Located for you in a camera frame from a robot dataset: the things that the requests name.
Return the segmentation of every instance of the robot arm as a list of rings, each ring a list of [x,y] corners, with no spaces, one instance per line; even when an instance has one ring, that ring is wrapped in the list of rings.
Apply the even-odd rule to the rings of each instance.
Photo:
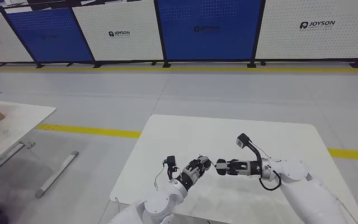
[[[220,175],[259,175],[266,190],[280,188],[295,213],[305,224],[346,224],[337,199],[317,177],[309,172],[303,161],[261,158],[250,139],[241,134],[237,139],[240,148],[248,146],[256,155],[256,161],[218,160],[215,167]],[[275,188],[267,188],[261,180],[277,182]]]
[[[211,161],[206,156],[200,156],[192,160],[184,169],[181,175],[171,179],[162,189],[153,192],[145,199],[140,200],[118,213],[111,224],[142,224],[143,213],[147,212],[153,224],[170,224],[173,221],[174,207],[181,204],[188,190],[196,184],[205,171],[209,170]],[[176,168],[168,164],[168,176]]]

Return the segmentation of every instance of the concrete floor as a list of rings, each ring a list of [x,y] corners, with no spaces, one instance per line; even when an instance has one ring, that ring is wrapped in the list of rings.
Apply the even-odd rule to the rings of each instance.
[[[358,149],[357,73],[0,70],[0,92],[0,101],[56,107],[49,124],[141,131],[152,114],[307,123],[328,148]],[[26,139],[36,146],[0,168],[0,203],[10,223],[107,223],[117,214],[109,194],[136,139],[45,130]],[[80,152],[76,160],[35,199],[73,150]],[[334,160],[358,200],[358,160]]]

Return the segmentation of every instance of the pegboard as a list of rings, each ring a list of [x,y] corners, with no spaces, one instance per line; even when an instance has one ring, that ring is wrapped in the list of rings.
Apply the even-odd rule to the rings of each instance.
[[[68,8],[9,13],[8,17],[38,62],[92,60]]]
[[[266,0],[256,58],[358,58],[357,9],[357,0]]]
[[[250,59],[261,0],[158,0],[168,60]]]
[[[95,60],[163,60],[154,3],[110,3],[73,9]]]
[[[0,62],[33,62],[16,34],[0,14]]]

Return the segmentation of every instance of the yellow stripe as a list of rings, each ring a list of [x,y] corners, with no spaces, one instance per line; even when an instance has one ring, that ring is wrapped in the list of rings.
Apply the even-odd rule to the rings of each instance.
[[[116,130],[116,129],[104,129],[104,128],[89,128],[89,127],[77,127],[69,125],[56,125],[56,124],[40,124],[36,127],[39,130],[55,130],[58,132],[71,132],[81,134],[96,134],[99,136],[114,136],[122,138],[139,138],[141,132],[135,132],[132,130]],[[349,158],[352,160],[358,160],[358,150],[339,150],[335,148],[329,148],[329,153],[335,158]]]
[[[329,153],[335,158],[350,158],[352,160],[358,160],[358,150],[339,150],[335,148],[329,148]]]
[[[76,68],[76,67],[43,67],[43,68],[24,68],[24,67],[12,67],[12,68],[0,68],[0,71],[202,71],[202,72],[358,72],[358,69],[354,68],[236,68],[236,67],[171,67],[171,68],[162,68],[162,67],[101,67],[101,68]]]
[[[89,128],[89,127],[76,127],[68,125],[56,124],[40,124],[36,127],[39,130],[56,130],[58,132],[72,132],[81,134],[96,134],[100,136],[115,136],[123,138],[139,138],[141,132],[132,130],[116,130],[116,129],[103,129],[103,128]]]

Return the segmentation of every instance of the blue panel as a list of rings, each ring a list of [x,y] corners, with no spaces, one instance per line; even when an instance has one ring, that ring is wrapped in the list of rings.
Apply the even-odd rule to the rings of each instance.
[[[11,13],[8,16],[37,61],[92,60],[68,8]]]
[[[167,58],[250,59],[261,0],[158,0]]]

